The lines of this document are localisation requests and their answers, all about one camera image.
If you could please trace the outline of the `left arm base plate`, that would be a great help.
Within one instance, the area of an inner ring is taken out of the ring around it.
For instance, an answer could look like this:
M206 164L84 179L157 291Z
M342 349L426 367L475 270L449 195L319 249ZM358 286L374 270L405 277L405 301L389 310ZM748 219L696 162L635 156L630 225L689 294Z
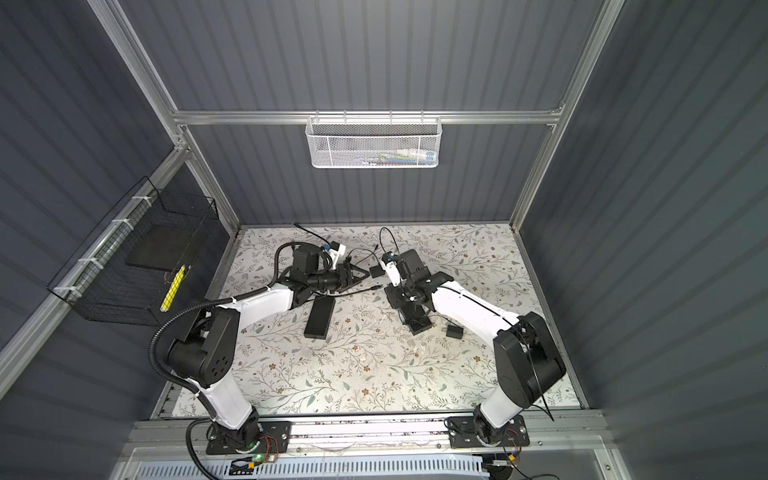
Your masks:
M207 455L282 454L287 451L293 424L253 421L238 430L212 423L206 432Z

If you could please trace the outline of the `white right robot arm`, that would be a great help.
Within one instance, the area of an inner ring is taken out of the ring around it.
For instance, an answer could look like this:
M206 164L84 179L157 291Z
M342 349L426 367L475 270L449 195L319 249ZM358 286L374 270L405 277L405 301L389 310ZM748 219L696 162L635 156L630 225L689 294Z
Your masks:
M565 376L565 361L537 313L520 315L480 298L451 275L430 272L413 249L384 254L379 273L388 278L387 300L406 325L439 314L473 332L491 349L497 386L473 413L480 442L499 442L511 420Z

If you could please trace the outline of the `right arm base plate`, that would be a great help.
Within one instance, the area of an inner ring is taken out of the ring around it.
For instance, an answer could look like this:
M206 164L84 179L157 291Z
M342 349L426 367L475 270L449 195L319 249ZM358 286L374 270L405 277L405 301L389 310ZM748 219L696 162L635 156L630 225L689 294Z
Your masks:
M522 448L530 445L530 438L521 415L516 415L502 427L494 427L481 416L450 416L443 420L448 431L450 446L454 449L470 448Z

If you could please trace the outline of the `black network switch box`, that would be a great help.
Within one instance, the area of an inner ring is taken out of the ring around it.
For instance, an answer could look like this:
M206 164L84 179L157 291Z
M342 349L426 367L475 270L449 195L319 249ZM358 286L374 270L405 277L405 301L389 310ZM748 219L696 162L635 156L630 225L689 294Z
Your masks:
M410 318L405 321L405 325L408 327L412 335L418 335L424 331L427 331L433 327L433 322L428 316L419 318Z

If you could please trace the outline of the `black power adapter with cable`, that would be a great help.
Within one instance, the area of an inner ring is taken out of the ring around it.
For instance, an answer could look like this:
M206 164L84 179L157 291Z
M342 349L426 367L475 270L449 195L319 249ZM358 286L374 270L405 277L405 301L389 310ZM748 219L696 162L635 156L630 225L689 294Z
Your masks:
M464 336L464 328L455 324L448 324L446 326L446 336L448 338L461 340Z

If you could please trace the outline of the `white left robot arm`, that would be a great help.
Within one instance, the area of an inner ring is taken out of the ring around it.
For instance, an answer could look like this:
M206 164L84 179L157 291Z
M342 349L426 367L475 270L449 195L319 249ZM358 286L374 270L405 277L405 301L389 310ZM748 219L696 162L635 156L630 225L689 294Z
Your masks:
M369 277L337 242L286 242L267 285L187 307L163 324L148 347L150 365L202 403L222 438L251 448L262 438L258 412L231 372L241 331L308 302L318 308Z

